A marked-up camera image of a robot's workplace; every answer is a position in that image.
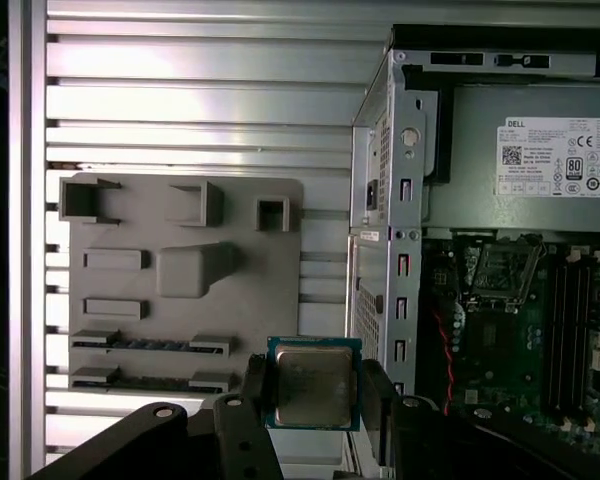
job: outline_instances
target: cable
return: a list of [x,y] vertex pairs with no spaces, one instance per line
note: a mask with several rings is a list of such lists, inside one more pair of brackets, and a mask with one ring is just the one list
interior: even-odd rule
[[449,349],[449,337],[442,327],[442,318],[435,310],[433,311],[433,317],[438,322],[438,331],[440,332],[440,336],[442,337],[442,341],[444,343],[444,355],[447,357],[447,375],[449,376],[449,384],[447,385],[447,399],[444,404],[443,412],[445,415],[449,415],[451,401],[453,400],[453,384],[456,381],[455,377],[453,376],[453,356],[451,355],[451,350]]

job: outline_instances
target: sticker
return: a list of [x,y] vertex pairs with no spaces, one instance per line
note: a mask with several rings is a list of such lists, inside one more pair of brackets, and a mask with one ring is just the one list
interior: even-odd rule
[[360,232],[360,238],[369,242],[377,242],[380,240],[380,232]]
[[600,118],[509,117],[497,150],[497,195],[600,197]]

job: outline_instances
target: gray plastic mount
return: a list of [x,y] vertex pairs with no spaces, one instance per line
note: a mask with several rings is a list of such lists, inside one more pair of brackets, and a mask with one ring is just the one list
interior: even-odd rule
[[226,391],[297,334],[299,182],[83,172],[61,193],[75,388]]

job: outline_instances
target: motherboard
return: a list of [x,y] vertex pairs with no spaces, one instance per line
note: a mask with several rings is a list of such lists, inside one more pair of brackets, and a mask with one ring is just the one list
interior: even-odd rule
[[425,393],[600,457],[600,247],[457,236],[425,243],[423,266],[420,331],[444,378]]

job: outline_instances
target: ventilation grille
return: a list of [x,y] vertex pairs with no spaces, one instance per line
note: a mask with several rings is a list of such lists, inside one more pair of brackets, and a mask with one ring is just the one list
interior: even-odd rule
[[364,287],[356,295],[355,333],[362,339],[362,357],[378,359],[378,321],[375,297]]
[[380,178],[378,182],[378,219],[386,220],[387,218],[387,187],[389,182],[389,160],[391,144],[391,129],[385,114],[378,122],[380,127]]

